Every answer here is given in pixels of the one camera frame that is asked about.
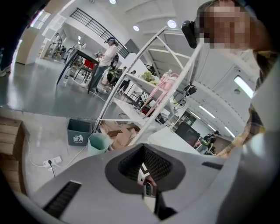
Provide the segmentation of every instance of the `fluorescent light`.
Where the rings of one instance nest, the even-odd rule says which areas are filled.
[[[202,106],[199,106],[202,110],[204,110],[207,114],[209,114],[211,117],[215,118],[215,116],[213,114],[211,114],[208,110],[206,110],[205,108],[203,108]]]
[[[197,117],[199,120],[201,120],[200,117],[197,116],[197,115],[195,115],[193,112],[191,112],[191,114],[193,114],[195,117]]]
[[[174,21],[174,20],[169,20],[168,22],[167,22],[167,25],[170,27],[170,28],[176,28],[176,26],[177,26],[177,24],[176,24],[176,22]]]
[[[252,99],[254,91],[248,86],[248,84],[245,83],[240,76],[237,76],[234,81]]]
[[[228,129],[228,127],[225,126],[224,128],[235,138],[235,135]]]
[[[43,11],[45,11],[45,10],[42,10],[42,11],[40,11],[39,13],[38,13],[38,15],[35,17],[35,19],[32,21],[32,23],[31,23],[31,27],[33,27],[34,26],[34,24],[35,24],[35,22],[39,19],[39,17],[42,15],[42,13],[43,13]]]
[[[133,26],[133,29],[135,30],[135,31],[139,31],[139,27],[138,26]]]
[[[211,125],[208,125],[213,131],[216,131]]]

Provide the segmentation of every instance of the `gray floor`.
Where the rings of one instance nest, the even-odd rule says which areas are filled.
[[[64,64],[37,59],[36,63],[12,65],[12,72],[0,78],[0,107],[36,114],[72,118],[98,118],[108,94],[87,94],[69,78],[57,79]],[[122,111],[112,104],[105,117],[119,118]]]

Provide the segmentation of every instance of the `plaid shirt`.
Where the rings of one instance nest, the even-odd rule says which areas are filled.
[[[260,74],[259,74],[259,78],[256,83],[255,91],[258,90],[258,88],[262,85],[262,83],[266,79],[267,75],[269,74],[270,70],[272,69],[273,65],[276,62],[277,55],[278,55],[277,53],[268,52],[268,51],[254,52],[255,59],[260,67]],[[249,108],[249,114],[250,114],[250,117],[245,125],[243,133],[238,135],[229,146],[227,146],[225,149],[223,149],[217,155],[218,157],[227,158],[230,151],[233,148],[245,144],[254,135],[265,132],[263,123],[261,122],[259,115],[255,111],[252,104],[250,105],[250,108]]]

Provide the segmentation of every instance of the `desk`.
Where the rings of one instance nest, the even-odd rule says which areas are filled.
[[[60,79],[61,79],[61,77],[63,76],[63,73],[65,72],[66,68],[67,68],[68,66],[71,67],[72,64],[73,64],[73,62],[77,59],[78,56],[81,56],[81,57],[83,57],[83,58],[89,60],[90,62],[95,63],[96,66],[95,66],[94,69],[93,69],[93,74],[96,72],[96,70],[97,70],[97,68],[98,68],[99,62],[98,62],[97,60],[93,59],[92,57],[90,57],[89,55],[87,55],[86,53],[84,53],[84,52],[82,52],[82,51],[76,49],[76,52],[71,56],[71,58],[70,58],[70,59],[68,60],[68,62],[65,64],[65,66],[64,66],[64,68],[63,68],[63,70],[62,70],[62,72],[60,73],[60,76],[59,76],[59,78],[58,78],[58,81],[57,81],[56,85],[58,85],[58,83],[60,82]]]
[[[148,144],[155,144],[165,148],[200,155],[193,147],[191,147],[179,135],[171,131],[168,127],[151,134],[148,137]]]

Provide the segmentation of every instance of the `pink object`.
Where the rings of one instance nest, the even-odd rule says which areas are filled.
[[[161,103],[162,99],[165,97],[168,90],[170,90],[170,88],[174,85],[174,83],[176,82],[178,77],[179,77],[179,75],[174,73],[169,78],[160,80],[161,82],[153,89],[153,91],[150,93],[149,98],[146,100],[144,105],[141,107],[141,109],[142,109],[145,105],[148,104],[148,102],[152,99],[152,97],[155,95],[155,93],[158,91],[159,88],[161,88],[163,90],[160,97],[156,100],[154,105],[150,108],[150,110],[146,114],[146,117],[148,117],[158,107],[158,105]]]

